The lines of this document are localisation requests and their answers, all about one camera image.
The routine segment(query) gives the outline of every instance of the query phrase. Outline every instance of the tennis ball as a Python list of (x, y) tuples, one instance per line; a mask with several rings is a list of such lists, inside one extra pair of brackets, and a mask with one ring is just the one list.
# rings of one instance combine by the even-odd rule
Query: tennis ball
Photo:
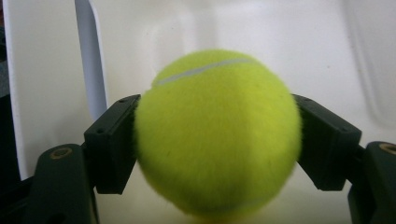
[(274, 198), (301, 148), (297, 105), (246, 54), (212, 49), (166, 66), (135, 111), (150, 185), (185, 213), (241, 217)]

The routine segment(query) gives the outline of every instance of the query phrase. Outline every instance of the screw hole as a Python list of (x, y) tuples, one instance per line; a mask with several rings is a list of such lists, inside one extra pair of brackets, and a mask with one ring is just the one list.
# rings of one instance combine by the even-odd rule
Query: screw hole
[(65, 223), (65, 221), (66, 221), (66, 216), (63, 213), (59, 213), (51, 216), (48, 219), (47, 224), (62, 224)]
[(390, 154), (396, 155), (396, 146), (393, 144), (383, 143), (379, 147)]
[(61, 147), (56, 149), (50, 154), (50, 158), (53, 160), (59, 160), (66, 156), (69, 156), (73, 150), (70, 147)]

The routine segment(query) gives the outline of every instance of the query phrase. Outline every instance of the metal screw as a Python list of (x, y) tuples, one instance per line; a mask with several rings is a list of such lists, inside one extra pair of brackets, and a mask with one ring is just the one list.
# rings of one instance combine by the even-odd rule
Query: metal screw
[(396, 146), (395, 145), (389, 144), (389, 143), (382, 143), (382, 144), (379, 145), (379, 147), (382, 150), (384, 150), (384, 151), (396, 156)]
[(73, 150), (70, 147), (60, 147), (50, 154), (50, 158), (53, 160), (59, 160), (70, 155), (72, 152)]

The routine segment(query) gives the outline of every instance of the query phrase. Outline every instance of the fuzzy felt surface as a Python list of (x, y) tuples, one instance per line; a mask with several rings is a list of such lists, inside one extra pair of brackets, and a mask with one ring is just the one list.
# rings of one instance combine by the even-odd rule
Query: fuzzy felt surface
[(210, 219), (268, 203), (301, 150), (298, 107), (284, 83), (254, 58), (222, 49), (166, 66), (143, 94), (134, 127), (150, 185)]

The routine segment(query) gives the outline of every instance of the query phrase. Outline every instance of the white panel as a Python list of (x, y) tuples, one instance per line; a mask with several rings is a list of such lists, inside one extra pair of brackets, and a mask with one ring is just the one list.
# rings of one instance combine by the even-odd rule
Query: white panel
[(82, 143), (92, 123), (74, 1), (4, 1), (12, 109), (21, 177), (51, 147)]

